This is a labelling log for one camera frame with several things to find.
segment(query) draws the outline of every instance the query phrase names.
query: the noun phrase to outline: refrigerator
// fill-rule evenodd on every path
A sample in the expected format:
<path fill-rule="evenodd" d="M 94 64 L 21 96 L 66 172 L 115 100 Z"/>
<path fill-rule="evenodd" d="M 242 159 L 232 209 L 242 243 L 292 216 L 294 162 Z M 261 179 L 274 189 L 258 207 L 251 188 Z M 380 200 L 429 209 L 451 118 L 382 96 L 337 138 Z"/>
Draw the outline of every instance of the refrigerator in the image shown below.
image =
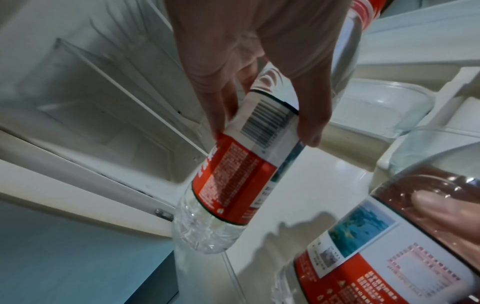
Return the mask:
<path fill-rule="evenodd" d="M 480 98 L 479 17 L 478 1 L 460 0 L 379 19 L 354 77 L 429 89 L 418 126 L 444 126 Z M 407 136 L 369 157 L 354 133 L 327 128 L 227 252 L 192 252 L 172 219 L 215 142 L 162 1 L 7 0 L 0 301 L 269 302 L 275 271 L 390 178 Z"/>

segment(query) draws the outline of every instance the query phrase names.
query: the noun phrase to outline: finger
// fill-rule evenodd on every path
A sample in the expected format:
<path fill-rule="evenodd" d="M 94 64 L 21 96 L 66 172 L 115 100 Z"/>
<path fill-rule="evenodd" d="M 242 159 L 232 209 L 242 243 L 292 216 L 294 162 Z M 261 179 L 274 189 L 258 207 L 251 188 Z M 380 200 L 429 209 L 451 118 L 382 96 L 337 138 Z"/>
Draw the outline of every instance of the finger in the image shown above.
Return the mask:
<path fill-rule="evenodd" d="M 456 235 L 480 244 L 480 204 L 445 198 L 427 191 L 417 191 L 411 198 L 422 214 Z"/>
<path fill-rule="evenodd" d="M 330 66 L 328 60 L 291 79 L 298 96 L 298 136 L 304 144 L 312 147 L 320 144 L 322 131 L 332 116 Z"/>
<path fill-rule="evenodd" d="M 213 138 L 218 140 L 225 129 L 225 108 L 222 94 L 221 92 L 202 93 L 197 90 L 195 90 L 195 94 L 205 111 Z"/>
<path fill-rule="evenodd" d="M 254 84 L 255 78 L 259 74 L 259 66 L 257 60 L 254 60 L 251 64 L 244 67 L 236 73 L 236 78 L 241 84 L 241 88 L 247 94 Z"/>
<path fill-rule="evenodd" d="M 237 87 L 235 81 L 230 79 L 221 90 L 221 97 L 225 109 L 226 117 L 231 121 L 239 110 L 239 99 L 237 97 Z"/>

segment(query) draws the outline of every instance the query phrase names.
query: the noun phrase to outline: bottle label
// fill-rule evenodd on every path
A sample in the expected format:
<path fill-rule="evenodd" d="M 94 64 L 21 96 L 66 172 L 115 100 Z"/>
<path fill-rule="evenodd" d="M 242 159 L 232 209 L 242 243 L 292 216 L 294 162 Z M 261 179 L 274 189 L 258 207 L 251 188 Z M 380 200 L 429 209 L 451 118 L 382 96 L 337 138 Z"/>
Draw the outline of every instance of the bottle label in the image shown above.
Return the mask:
<path fill-rule="evenodd" d="M 304 148 L 294 109 L 249 92 L 192 182 L 215 217 L 247 225 Z"/>
<path fill-rule="evenodd" d="M 310 304 L 453 303 L 480 277 L 391 209 L 368 197 L 294 259 Z"/>

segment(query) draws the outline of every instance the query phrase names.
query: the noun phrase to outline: large plastic bottle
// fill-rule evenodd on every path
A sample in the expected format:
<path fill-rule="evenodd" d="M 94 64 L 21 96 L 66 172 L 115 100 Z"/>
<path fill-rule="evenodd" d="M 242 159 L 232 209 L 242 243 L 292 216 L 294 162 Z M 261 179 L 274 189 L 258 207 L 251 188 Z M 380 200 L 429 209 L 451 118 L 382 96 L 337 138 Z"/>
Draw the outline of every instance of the large plastic bottle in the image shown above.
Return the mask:
<path fill-rule="evenodd" d="M 480 247 L 422 216 L 412 204 L 420 190 L 480 203 L 480 143 L 431 157 L 374 190 L 283 267 L 273 302 L 480 302 Z"/>
<path fill-rule="evenodd" d="M 384 3 L 351 5 L 333 56 L 333 107 L 355 70 L 362 30 Z M 219 253 L 240 237 L 304 148 L 298 109 L 290 80 L 267 64 L 178 204 L 173 227 L 194 250 Z"/>

